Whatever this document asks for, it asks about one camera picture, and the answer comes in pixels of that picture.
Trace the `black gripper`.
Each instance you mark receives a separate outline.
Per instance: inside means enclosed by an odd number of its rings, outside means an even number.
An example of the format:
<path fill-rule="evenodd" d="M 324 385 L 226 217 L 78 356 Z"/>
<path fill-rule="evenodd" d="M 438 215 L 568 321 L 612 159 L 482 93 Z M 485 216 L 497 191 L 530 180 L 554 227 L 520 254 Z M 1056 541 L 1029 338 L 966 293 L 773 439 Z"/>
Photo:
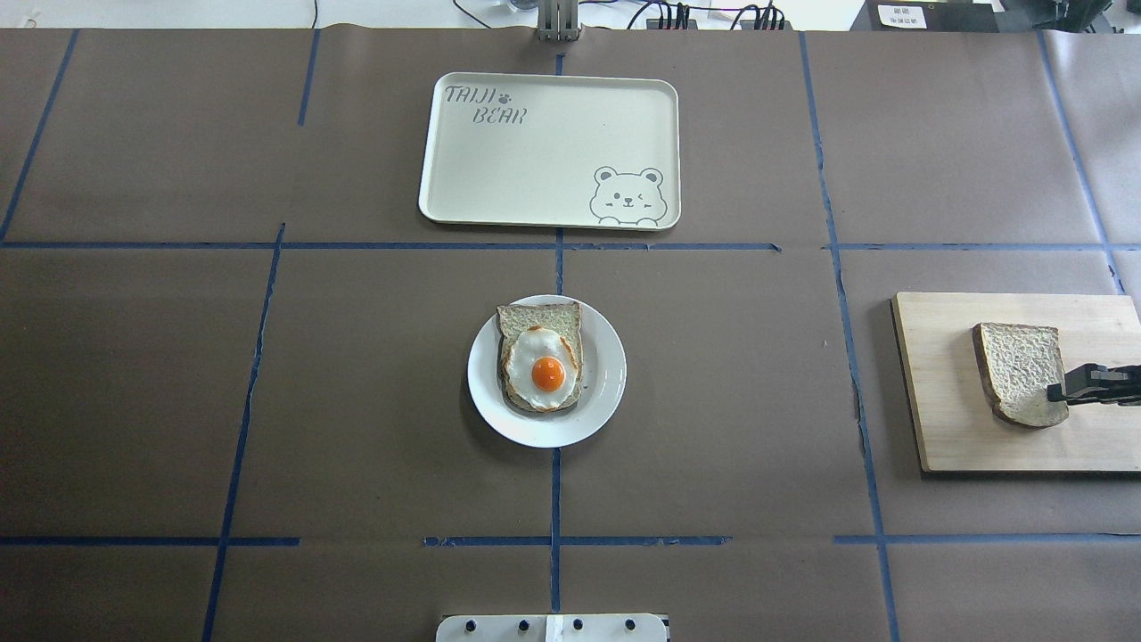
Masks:
<path fill-rule="evenodd" d="M 1084 363 L 1068 371 L 1063 381 L 1047 385 L 1047 403 L 1087 405 L 1107 403 L 1124 407 L 1140 406 L 1140 366 L 1108 368 Z"/>

